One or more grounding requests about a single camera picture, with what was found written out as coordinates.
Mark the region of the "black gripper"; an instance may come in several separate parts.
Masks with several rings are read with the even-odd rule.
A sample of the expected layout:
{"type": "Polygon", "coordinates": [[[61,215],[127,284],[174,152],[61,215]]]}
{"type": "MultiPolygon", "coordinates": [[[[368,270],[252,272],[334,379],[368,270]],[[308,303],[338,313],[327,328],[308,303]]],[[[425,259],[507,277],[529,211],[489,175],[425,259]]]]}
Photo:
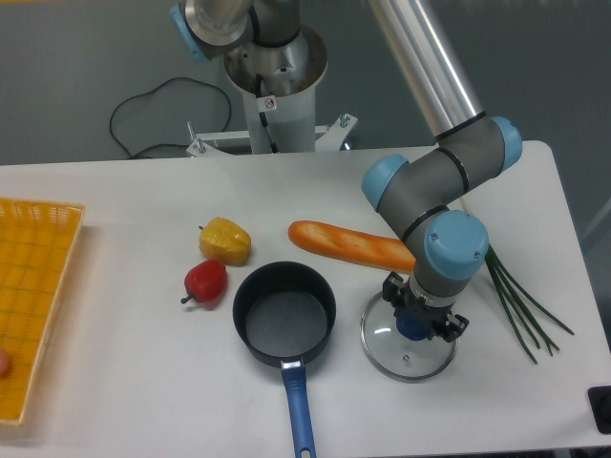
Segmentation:
{"type": "Polygon", "coordinates": [[[409,340],[430,340],[441,337],[445,342],[454,342],[469,326],[469,320],[450,313],[453,303],[441,307],[428,305],[423,297],[416,297],[401,276],[390,272],[382,285],[382,298],[393,308],[399,333],[409,340]]]}

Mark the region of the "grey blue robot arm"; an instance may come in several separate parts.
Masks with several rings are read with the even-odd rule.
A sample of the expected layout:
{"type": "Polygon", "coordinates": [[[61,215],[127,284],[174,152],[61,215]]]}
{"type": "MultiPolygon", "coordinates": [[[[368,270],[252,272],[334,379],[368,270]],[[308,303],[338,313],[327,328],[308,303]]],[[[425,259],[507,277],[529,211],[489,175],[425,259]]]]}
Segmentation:
{"type": "MultiPolygon", "coordinates": [[[[451,342],[468,324],[453,304],[489,242],[479,219],[449,204],[514,165],[522,139],[509,120],[486,115],[428,2],[370,6],[436,141],[416,161],[387,156],[364,175],[369,203],[415,256],[408,282],[391,275],[383,296],[404,337],[451,342]]],[[[283,99],[312,89],[327,67],[324,44],[302,25],[297,2],[181,1],[171,15],[192,56],[222,57],[227,76],[244,92],[254,153],[313,149],[312,110],[272,116],[283,99]]]]}

